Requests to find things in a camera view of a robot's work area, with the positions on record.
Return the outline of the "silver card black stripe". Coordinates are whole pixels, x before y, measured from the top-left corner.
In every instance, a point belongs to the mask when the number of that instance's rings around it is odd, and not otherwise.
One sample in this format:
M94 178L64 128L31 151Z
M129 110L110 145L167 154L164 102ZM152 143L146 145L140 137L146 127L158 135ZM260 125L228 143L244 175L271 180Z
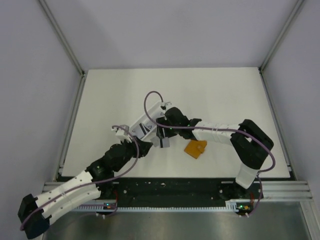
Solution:
M169 148L170 147L170 140L168 137L159 140L159 147L160 148Z

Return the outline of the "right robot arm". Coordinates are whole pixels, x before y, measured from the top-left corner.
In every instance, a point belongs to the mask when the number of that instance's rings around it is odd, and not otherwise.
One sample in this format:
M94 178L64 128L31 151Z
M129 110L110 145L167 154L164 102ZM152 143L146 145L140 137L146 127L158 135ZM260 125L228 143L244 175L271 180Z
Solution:
M188 119L177 107L171 107L156 120L159 139L181 136L186 140L216 142L230 145L241 160L233 192L245 198L252 183L274 147L274 142L252 120L239 124L213 124L200 118Z

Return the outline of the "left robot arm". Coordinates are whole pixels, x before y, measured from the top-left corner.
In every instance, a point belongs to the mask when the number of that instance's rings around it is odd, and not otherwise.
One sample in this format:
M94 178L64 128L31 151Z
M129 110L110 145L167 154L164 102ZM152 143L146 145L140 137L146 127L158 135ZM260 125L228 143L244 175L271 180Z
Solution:
M109 198L114 191L115 173L131 159L145 157L152 146L153 143L136 136L113 144L101 158L69 181L37 196L26 195L17 213L21 231L27 239L35 239L74 208L100 197Z

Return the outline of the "yellow leather card holder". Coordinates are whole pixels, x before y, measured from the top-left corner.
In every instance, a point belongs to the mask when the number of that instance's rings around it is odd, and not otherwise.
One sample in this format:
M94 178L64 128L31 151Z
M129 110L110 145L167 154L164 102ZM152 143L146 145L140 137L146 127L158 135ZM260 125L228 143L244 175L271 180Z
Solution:
M184 149L184 152L194 159L198 159L205 152L207 141L191 140Z

